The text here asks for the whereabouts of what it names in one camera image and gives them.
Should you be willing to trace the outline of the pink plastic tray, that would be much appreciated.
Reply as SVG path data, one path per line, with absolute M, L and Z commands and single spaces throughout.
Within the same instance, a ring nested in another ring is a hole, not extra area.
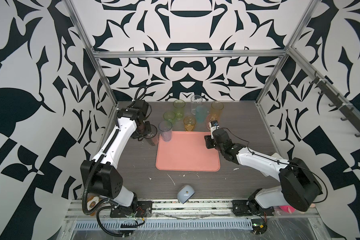
M 205 132 L 173 131 L 166 142 L 159 138 L 156 167 L 161 171 L 217 172 L 220 167 L 219 152 L 207 149 Z

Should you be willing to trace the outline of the blue tall tumbler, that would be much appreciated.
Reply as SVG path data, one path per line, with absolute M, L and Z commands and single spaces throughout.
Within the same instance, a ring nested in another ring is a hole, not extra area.
M 172 139 L 173 124 L 167 120 L 159 123 L 159 130 L 163 141 L 169 142 Z

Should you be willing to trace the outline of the tall green glass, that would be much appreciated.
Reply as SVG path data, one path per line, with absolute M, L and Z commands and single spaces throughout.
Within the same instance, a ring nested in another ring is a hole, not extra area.
M 186 106 L 185 101 L 183 100 L 175 100 L 173 102 L 174 113 L 177 120 L 181 120 L 184 117 L 184 108 Z

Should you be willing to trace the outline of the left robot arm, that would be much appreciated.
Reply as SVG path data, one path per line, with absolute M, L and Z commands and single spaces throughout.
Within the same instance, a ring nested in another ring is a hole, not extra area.
M 80 170 L 84 191 L 82 209 L 85 215 L 94 212 L 102 203 L 116 203 L 131 207 L 136 194 L 129 191 L 117 171 L 120 157 L 129 139 L 142 139 L 151 132 L 147 118 L 152 113 L 150 104 L 122 108 L 117 112 L 115 125 L 98 153 L 83 161 Z

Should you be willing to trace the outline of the dark grey tumbler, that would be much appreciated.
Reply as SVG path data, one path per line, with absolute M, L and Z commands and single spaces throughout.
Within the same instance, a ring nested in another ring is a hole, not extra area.
M 157 146 L 159 143 L 159 135 L 160 134 L 158 134 L 157 127 L 154 125 L 151 125 L 151 132 L 144 137 L 144 140 L 150 146 Z

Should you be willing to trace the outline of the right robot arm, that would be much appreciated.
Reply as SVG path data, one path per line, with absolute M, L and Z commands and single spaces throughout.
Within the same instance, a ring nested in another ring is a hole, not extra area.
M 280 183 L 277 187 L 255 191 L 251 199 L 256 207 L 291 206 L 306 212 L 323 193 L 319 177 L 301 159 L 275 158 L 254 151 L 248 145 L 234 143 L 224 128 L 213 130 L 204 139 L 207 149 L 216 149 L 227 161 L 258 170 Z

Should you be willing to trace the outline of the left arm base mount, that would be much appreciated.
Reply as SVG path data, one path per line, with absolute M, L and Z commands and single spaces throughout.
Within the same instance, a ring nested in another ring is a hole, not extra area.
M 111 218 L 124 218 L 129 216 L 135 216 L 137 218 L 143 218 L 149 216 L 152 213 L 153 202 L 152 201 L 137 201 L 132 202 L 129 207 L 115 207 L 112 208 Z

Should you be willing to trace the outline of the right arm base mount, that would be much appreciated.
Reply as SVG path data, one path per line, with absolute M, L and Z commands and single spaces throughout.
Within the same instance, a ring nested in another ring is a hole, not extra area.
M 263 209 L 255 200 L 232 200 L 232 212 L 237 217 L 253 215 L 272 216 L 274 208 Z

